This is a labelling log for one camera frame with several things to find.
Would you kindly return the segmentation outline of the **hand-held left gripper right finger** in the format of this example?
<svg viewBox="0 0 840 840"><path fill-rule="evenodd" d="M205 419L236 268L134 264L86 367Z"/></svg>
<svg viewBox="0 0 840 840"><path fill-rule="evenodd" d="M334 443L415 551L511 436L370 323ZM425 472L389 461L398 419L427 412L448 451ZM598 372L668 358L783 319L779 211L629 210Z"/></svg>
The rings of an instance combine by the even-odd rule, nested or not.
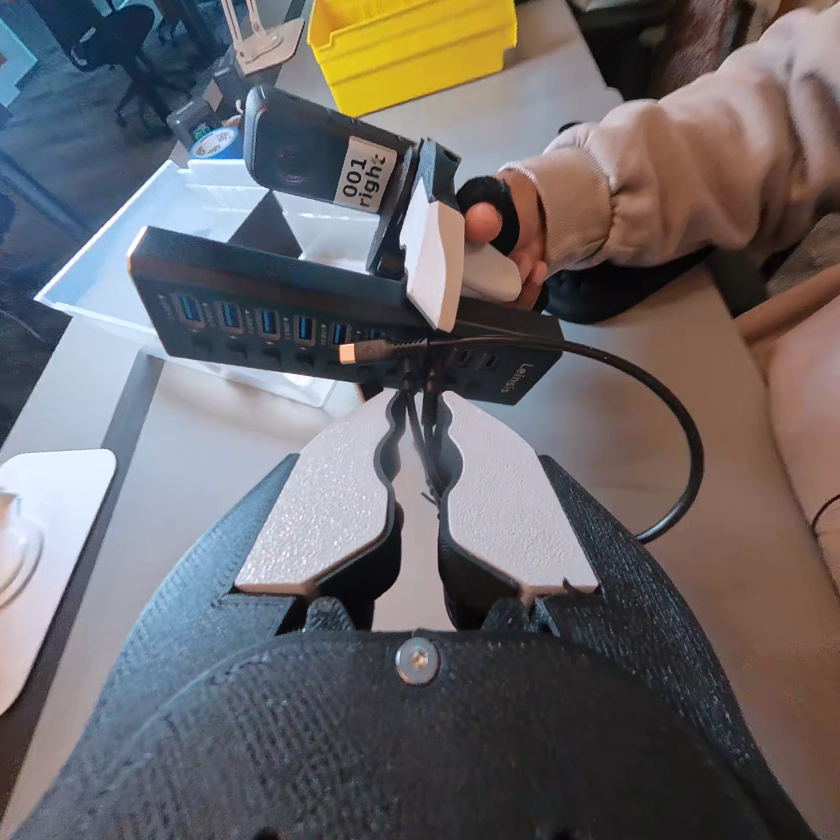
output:
<svg viewBox="0 0 840 840"><path fill-rule="evenodd" d="M600 582L534 449L465 398L437 401L437 565L450 620L479 627L501 599L527 611L543 596Z"/></svg>

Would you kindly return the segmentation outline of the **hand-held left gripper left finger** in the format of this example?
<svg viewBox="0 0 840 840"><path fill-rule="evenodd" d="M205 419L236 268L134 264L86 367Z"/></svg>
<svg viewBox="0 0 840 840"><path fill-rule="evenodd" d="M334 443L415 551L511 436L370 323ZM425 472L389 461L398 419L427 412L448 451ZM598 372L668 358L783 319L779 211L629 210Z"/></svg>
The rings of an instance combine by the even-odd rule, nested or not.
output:
<svg viewBox="0 0 840 840"><path fill-rule="evenodd" d="M402 535L393 480L404 395L382 392L297 455L234 579L242 595L332 597L372 614L396 582Z"/></svg>

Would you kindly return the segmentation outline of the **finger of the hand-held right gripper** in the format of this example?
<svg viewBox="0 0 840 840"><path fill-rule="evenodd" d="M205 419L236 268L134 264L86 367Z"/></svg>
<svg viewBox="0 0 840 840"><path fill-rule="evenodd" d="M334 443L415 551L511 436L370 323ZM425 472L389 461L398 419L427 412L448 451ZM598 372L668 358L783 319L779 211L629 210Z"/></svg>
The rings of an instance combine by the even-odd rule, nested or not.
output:
<svg viewBox="0 0 840 840"><path fill-rule="evenodd" d="M466 221L446 203L413 198L400 233L406 295L435 330L452 332L465 264Z"/></svg>

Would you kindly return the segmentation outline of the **black usb hub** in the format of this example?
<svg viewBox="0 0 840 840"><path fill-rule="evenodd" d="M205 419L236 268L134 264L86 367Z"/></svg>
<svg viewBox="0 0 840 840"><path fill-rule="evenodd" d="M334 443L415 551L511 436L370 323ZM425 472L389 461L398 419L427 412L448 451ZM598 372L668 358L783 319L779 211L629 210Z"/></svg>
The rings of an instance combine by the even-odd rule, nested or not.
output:
<svg viewBox="0 0 840 840"><path fill-rule="evenodd" d="M157 227L140 231L128 268L174 359L396 389L403 362L342 365L340 345L500 335L516 343L441 350L444 385L468 399L515 405L561 357L522 345L563 340L560 323L534 311L463 298L454 331L435 332L396 280Z"/></svg>

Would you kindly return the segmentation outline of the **person's right forearm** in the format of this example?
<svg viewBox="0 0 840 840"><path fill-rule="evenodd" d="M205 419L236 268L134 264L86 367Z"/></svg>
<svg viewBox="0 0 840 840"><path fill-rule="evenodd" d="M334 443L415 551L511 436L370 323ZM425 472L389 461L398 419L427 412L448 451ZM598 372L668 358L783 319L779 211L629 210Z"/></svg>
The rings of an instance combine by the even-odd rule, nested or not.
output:
<svg viewBox="0 0 840 840"><path fill-rule="evenodd" d="M791 12L718 70L502 170L538 191L550 270L786 249L838 212L838 5Z"/></svg>

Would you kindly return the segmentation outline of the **person's right hand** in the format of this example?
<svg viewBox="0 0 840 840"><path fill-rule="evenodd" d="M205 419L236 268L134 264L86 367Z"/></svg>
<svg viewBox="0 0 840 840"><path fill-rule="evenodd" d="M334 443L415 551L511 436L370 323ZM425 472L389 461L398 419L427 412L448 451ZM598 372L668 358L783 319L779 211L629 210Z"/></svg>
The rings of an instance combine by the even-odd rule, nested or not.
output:
<svg viewBox="0 0 840 840"><path fill-rule="evenodd" d="M509 258L516 263L521 279L521 292L508 306L533 310L543 283L549 274L545 258L545 220L538 191L531 180L515 170L502 170L496 178L508 184L517 209L519 239ZM472 244L488 244L501 233L502 219L488 203L472 206L465 216L465 239Z"/></svg>

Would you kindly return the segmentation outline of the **blue tape roll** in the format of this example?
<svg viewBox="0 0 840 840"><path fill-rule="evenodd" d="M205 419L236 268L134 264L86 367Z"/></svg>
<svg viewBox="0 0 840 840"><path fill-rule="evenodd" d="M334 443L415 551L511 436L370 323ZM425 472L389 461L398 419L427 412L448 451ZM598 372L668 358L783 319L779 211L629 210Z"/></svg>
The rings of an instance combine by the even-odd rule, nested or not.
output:
<svg viewBox="0 0 840 840"><path fill-rule="evenodd" d="M236 126L223 126L205 133L189 150L192 161L241 161L244 142Z"/></svg>

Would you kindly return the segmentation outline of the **small dark box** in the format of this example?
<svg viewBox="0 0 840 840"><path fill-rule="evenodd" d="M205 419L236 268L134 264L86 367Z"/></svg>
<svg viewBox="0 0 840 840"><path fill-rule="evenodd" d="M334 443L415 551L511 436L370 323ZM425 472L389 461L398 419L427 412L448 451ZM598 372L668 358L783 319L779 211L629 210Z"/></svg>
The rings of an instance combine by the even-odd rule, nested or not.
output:
<svg viewBox="0 0 840 840"><path fill-rule="evenodd" d="M166 124L187 152L201 138L223 127L222 120L204 98L191 99L170 112Z"/></svg>

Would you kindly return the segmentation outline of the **yellow plastic bin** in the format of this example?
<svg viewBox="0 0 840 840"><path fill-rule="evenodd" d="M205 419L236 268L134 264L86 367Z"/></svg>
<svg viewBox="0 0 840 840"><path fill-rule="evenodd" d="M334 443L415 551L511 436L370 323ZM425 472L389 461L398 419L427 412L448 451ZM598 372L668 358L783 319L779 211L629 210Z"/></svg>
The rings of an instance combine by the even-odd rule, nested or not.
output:
<svg viewBox="0 0 840 840"><path fill-rule="evenodd" d="M337 110L357 118L500 72L513 1L316 1L308 45Z"/></svg>

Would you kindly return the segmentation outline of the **black office chair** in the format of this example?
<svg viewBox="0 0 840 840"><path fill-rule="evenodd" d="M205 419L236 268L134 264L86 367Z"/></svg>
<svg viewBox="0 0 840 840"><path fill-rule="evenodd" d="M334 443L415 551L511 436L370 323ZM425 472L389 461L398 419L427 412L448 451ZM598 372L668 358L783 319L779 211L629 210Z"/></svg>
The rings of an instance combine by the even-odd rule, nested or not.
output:
<svg viewBox="0 0 840 840"><path fill-rule="evenodd" d="M127 124L126 111L132 102L139 106L143 127L151 128L146 113L151 112L170 132L166 122L172 108L161 91L181 92L182 88L165 79L145 55L144 44L154 25L152 11L130 5L102 14L93 2L65 2L69 22L65 25L63 50L70 63L82 72L101 68L121 69L129 86L114 109L120 127Z"/></svg>

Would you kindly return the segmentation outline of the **black wrist rest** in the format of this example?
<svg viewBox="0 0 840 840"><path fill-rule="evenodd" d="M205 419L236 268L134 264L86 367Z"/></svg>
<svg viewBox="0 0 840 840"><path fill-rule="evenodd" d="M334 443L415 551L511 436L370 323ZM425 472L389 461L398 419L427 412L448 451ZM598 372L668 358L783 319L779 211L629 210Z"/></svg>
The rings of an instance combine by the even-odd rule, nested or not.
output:
<svg viewBox="0 0 840 840"><path fill-rule="evenodd" d="M605 261L586 269L562 269L542 284L533 310L572 324L589 325L634 308L702 263L708 246L657 266L619 266Z"/></svg>

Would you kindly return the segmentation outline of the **clear plastic bin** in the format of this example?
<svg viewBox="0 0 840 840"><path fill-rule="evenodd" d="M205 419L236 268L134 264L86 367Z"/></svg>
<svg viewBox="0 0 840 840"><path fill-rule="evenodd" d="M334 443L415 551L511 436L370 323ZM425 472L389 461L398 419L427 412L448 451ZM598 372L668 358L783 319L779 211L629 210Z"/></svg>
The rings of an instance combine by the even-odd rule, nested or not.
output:
<svg viewBox="0 0 840 840"><path fill-rule="evenodd" d="M166 161L35 297L186 369L322 407L333 390L334 377L326 373L183 360L165 351L128 267L134 240L147 226L361 271L375 218L269 191L242 160Z"/></svg>

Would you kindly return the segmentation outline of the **brown patterned cloth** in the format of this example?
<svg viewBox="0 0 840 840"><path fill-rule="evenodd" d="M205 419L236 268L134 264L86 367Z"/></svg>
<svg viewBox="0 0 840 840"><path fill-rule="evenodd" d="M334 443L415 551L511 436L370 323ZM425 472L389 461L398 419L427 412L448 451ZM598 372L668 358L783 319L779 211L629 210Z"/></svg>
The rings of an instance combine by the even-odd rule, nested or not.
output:
<svg viewBox="0 0 840 840"><path fill-rule="evenodd" d="M753 2L676 1L654 52L646 93L662 98L719 68L744 43Z"/></svg>

